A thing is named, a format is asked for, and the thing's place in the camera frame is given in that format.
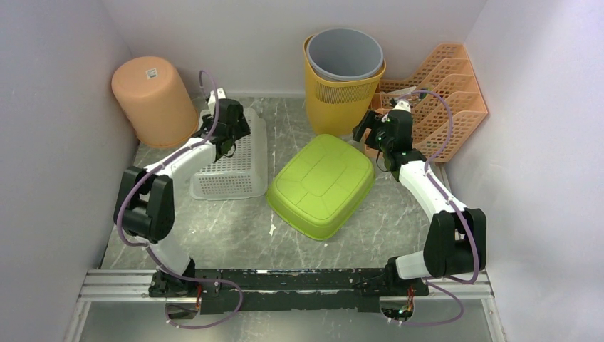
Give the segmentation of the large orange plastic bucket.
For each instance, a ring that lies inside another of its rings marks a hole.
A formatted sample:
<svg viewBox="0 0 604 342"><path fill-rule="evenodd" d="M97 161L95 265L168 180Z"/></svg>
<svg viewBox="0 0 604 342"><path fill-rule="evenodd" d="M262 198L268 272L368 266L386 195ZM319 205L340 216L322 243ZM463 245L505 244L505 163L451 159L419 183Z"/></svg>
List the large orange plastic bucket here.
<svg viewBox="0 0 604 342"><path fill-rule="evenodd" d="M198 128L199 115L184 82L163 58L143 56L122 64L111 88L138 140L150 147L181 145Z"/></svg>

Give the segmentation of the white perforated tray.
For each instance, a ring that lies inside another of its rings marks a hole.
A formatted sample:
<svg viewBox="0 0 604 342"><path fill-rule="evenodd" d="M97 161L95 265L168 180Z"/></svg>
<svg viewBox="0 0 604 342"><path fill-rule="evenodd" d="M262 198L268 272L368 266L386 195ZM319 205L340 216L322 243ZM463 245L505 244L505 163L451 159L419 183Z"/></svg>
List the white perforated tray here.
<svg viewBox="0 0 604 342"><path fill-rule="evenodd" d="M221 157L189 182L196 200L242 200L262 196L268 187L268 143L265 121L252 108L244 109L251 134L236 142L232 157Z"/></svg>

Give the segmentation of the green plastic basin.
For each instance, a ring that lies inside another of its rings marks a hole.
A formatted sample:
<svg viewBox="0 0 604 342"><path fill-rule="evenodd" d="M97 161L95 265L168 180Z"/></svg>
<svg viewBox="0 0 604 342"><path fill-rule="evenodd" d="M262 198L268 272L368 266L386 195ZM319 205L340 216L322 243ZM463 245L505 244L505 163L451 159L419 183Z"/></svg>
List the green plastic basin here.
<svg viewBox="0 0 604 342"><path fill-rule="evenodd" d="M275 176L266 193L277 215L307 237L331 238L373 187L372 162L333 135L316 136Z"/></svg>

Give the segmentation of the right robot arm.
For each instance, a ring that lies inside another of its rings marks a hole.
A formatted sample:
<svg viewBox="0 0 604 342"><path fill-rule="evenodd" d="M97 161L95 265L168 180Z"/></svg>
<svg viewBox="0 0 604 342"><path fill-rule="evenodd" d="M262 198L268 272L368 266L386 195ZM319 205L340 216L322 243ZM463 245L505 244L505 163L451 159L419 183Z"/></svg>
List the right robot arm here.
<svg viewBox="0 0 604 342"><path fill-rule="evenodd" d="M386 171L417 200L429 218L426 241L418 252L391 260L385 288L403 294L416 278L447 277L472 284L486 263L486 216L456 199L435 177L427 158L412 146L412 116L406 110L378 115L369 110L353 128L353 139L382 153Z"/></svg>

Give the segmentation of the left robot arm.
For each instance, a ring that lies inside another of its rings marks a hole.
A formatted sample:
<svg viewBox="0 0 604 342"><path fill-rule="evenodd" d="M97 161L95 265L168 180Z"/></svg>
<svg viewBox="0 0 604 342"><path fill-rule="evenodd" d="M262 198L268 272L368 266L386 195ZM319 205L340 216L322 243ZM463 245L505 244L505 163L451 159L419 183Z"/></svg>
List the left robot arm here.
<svg viewBox="0 0 604 342"><path fill-rule="evenodd" d="M201 128L177 151L147 167L128 167L120 181L113 220L122 242L142 247L159 268L152 295L173 290L188 296L197 287L194 260L170 238L175 222L175 182L187 180L222 157L251 129L240 102L216 101Z"/></svg>

